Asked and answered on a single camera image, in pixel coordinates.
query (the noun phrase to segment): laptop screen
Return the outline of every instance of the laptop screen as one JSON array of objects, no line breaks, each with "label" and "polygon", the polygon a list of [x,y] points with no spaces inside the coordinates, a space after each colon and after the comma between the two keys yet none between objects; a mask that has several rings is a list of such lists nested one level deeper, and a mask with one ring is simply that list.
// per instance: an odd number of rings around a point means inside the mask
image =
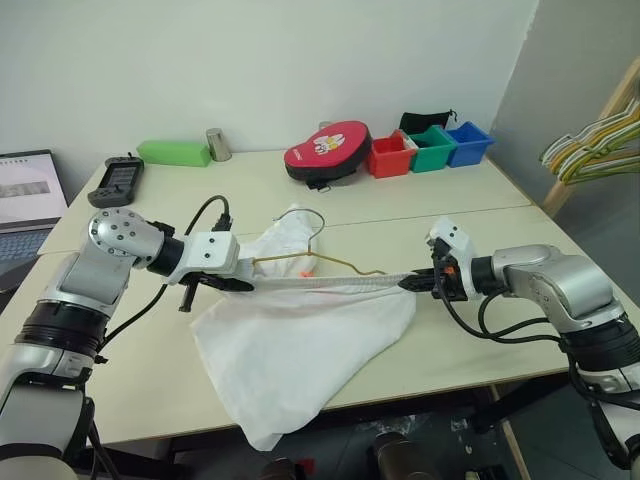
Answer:
[{"label": "laptop screen", "polygon": [[0,155],[0,229],[53,225],[67,202],[49,151]]}]

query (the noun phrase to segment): green bin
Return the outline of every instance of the green bin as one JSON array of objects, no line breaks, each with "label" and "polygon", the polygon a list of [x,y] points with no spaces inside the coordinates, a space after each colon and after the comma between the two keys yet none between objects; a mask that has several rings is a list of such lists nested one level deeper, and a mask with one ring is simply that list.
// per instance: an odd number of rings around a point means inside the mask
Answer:
[{"label": "green bin", "polygon": [[409,138],[418,146],[411,162],[411,170],[416,173],[444,168],[449,154],[458,145],[440,125],[431,126],[424,133],[409,135]]}]

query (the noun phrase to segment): black controller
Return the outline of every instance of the black controller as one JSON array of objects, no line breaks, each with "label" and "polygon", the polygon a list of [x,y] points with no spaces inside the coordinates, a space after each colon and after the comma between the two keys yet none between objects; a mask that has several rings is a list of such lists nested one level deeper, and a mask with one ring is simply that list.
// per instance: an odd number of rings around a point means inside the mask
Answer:
[{"label": "black controller", "polygon": [[144,163],[138,157],[114,157],[104,162],[107,166],[100,185],[87,194],[89,203],[96,208],[122,207],[133,202],[135,189],[140,183]]}]

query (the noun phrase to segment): green box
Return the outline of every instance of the green box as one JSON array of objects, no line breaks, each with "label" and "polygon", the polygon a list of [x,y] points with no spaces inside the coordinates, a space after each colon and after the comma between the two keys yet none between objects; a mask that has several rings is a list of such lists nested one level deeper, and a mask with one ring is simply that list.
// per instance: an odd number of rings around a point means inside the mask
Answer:
[{"label": "green box", "polygon": [[138,145],[137,150],[145,163],[206,167],[211,162],[209,149],[197,142],[147,140]]},{"label": "green box", "polygon": [[433,125],[424,133],[409,135],[418,146],[411,162],[411,170],[430,172],[444,168],[449,154],[457,147],[456,141],[440,125]]}]

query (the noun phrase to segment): plastic hanger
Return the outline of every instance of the plastic hanger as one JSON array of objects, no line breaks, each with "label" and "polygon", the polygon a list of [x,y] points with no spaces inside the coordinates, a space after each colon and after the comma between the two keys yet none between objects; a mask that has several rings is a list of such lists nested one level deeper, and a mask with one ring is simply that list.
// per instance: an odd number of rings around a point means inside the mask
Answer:
[{"label": "plastic hanger", "polygon": [[579,169],[587,165],[592,165],[594,170],[605,170],[609,167],[608,162],[613,160],[629,160],[638,155],[638,151],[634,149],[624,149],[624,145],[640,138],[640,110],[637,118],[631,118],[625,121],[624,127],[615,129],[607,128],[604,132],[598,134],[593,146],[583,146],[572,153],[566,160],[562,162],[558,171],[558,177],[562,181],[566,181],[573,176]]},{"label": "plastic hanger", "polygon": [[545,149],[540,156],[540,161],[557,173],[557,169],[565,159],[581,146],[597,142],[604,131],[610,132],[632,123],[637,118],[636,110],[639,106],[640,102],[637,98],[633,98],[622,112],[588,124],[577,135],[563,135]]},{"label": "plastic hanger", "polygon": [[595,172],[589,171],[591,167],[585,167],[580,170],[580,174],[571,177],[567,184],[576,184],[594,180],[596,178],[610,177],[612,175],[619,175],[622,173],[640,173],[640,155],[636,157],[629,157],[622,161],[621,165],[610,165],[605,170],[598,170]]},{"label": "plastic hanger", "polygon": [[631,103],[634,103],[635,107],[632,109],[632,111],[628,113],[628,115],[625,115],[624,118],[618,119],[615,122],[608,124],[604,127],[601,126],[600,129],[591,130],[589,132],[588,138],[585,138],[585,137],[574,138],[573,139],[574,143],[572,145],[567,146],[564,151],[556,153],[555,158],[551,162],[551,171],[553,173],[557,173],[558,169],[562,167],[564,162],[566,162],[567,159],[576,150],[580,149],[581,147],[589,147],[592,145],[596,145],[600,141],[602,141],[603,138],[606,138],[611,133],[615,133],[623,128],[626,128],[631,124],[636,123],[637,122],[636,110],[638,109],[638,106],[640,106],[640,103],[636,102],[635,100],[632,101]]},{"label": "plastic hanger", "polygon": [[314,233],[313,235],[311,235],[309,237],[309,240],[307,241],[307,251],[306,252],[299,252],[299,253],[288,253],[288,254],[285,254],[285,255],[274,255],[272,257],[254,258],[253,261],[252,261],[253,265],[256,265],[257,263],[260,263],[260,262],[271,262],[273,260],[282,260],[283,258],[317,257],[317,258],[320,258],[322,260],[327,260],[329,262],[339,263],[340,265],[344,265],[345,267],[349,267],[354,272],[356,272],[358,275],[373,275],[373,274],[376,274],[376,273],[380,274],[380,275],[386,275],[386,273],[383,272],[382,270],[372,270],[370,272],[363,272],[363,271],[359,270],[353,263],[347,262],[345,260],[340,260],[339,258],[329,257],[327,255],[322,255],[320,253],[314,252],[311,249],[311,240],[313,240],[315,237],[320,235],[320,233],[324,230],[325,223],[326,223],[325,220],[324,220],[324,217],[319,212],[317,212],[317,211],[315,211],[315,210],[313,210],[311,208],[292,208],[292,209],[287,210],[286,212],[284,212],[278,218],[275,218],[274,221],[281,220],[286,215],[289,215],[292,212],[310,212],[310,213],[313,213],[314,215],[318,216],[320,218],[320,220],[322,221],[322,225],[320,226],[320,229],[316,233]]}]

